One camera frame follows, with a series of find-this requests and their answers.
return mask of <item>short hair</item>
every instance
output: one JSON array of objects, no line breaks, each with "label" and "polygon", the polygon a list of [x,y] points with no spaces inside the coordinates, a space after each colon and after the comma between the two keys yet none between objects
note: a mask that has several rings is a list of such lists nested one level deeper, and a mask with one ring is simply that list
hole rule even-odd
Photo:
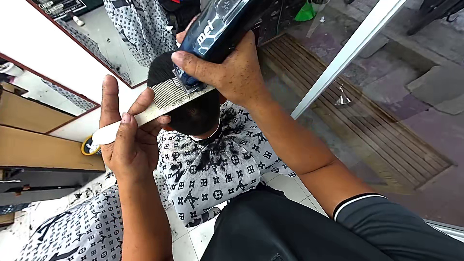
[{"label": "short hair", "polygon": [[[173,52],[169,51],[158,56],[150,64],[148,87],[173,78],[174,64],[171,60]],[[172,129],[186,135],[201,135],[208,132],[219,121],[219,112],[219,92],[213,89],[165,115],[171,116],[168,126]]]}]

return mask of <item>barber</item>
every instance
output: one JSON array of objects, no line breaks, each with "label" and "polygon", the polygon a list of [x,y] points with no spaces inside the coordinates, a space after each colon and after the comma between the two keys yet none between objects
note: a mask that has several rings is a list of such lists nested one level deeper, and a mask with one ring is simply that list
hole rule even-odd
[{"label": "barber", "polygon": [[[184,35],[178,34],[179,42]],[[220,65],[184,51],[175,52],[172,60],[245,107],[330,217],[261,186],[224,207],[202,260],[464,260],[463,243],[377,194],[281,108],[264,85],[252,32]],[[103,85],[100,127],[120,120],[116,80],[107,77]],[[152,92],[142,93],[123,115],[116,141],[102,146],[119,184],[127,261],[172,260],[171,230],[152,176],[158,162],[156,136],[170,119],[161,116],[138,128],[133,117],[152,99]]]}]

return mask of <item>hairy arm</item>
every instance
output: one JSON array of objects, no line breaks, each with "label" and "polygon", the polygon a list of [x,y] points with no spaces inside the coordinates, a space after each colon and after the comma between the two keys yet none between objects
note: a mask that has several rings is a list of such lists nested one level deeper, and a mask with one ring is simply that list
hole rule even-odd
[{"label": "hairy arm", "polygon": [[118,180],[123,260],[173,259],[171,229],[153,178],[158,163],[156,136],[170,119],[162,116],[139,128],[133,116],[144,111],[153,96],[150,89],[142,92],[121,118],[117,81],[107,76],[103,82],[100,127],[121,120],[116,141],[102,145],[102,156]]},{"label": "hairy arm", "polygon": [[215,86],[230,101],[247,108],[277,155],[301,178],[329,216],[343,200],[372,192],[320,139],[271,98],[251,31],[220,65],[184,51],[175,52],[172,59],[189,75]]},{"label": "hairy arm", "polygon": [[119,183],[124,221],[123,260],[172,260],[168,217],[152,176]]},{"label": "hairy arm", "polygon": [[247,109],[277,155],[295,171],[329,216],[343,200],[373,192],[314,133],[284,112],[264,87],[261,97]]}]

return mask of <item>white cape with black pattern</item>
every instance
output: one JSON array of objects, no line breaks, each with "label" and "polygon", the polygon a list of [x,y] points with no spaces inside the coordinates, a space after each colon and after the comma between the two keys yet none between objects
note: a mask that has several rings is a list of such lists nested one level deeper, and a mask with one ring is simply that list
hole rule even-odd
[{"label": "white cape with black pattern", "polygon": [[266,172],[295,176],[245,108],[225,102],[220,122],[217,133],[199,142],[176,131],[158,135],[158,170],[186,226],[211,207],[253,189]]}]

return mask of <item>green bag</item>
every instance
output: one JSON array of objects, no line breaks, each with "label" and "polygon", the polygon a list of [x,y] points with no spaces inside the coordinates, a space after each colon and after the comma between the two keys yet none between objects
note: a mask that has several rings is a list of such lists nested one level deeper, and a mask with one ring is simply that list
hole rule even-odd
[{"label": "green bag", "polygon": [[316,13],[313,10],[313,6],[306,0],[304,6],[296,14],[295,21],[304,22],[313,19]]}]

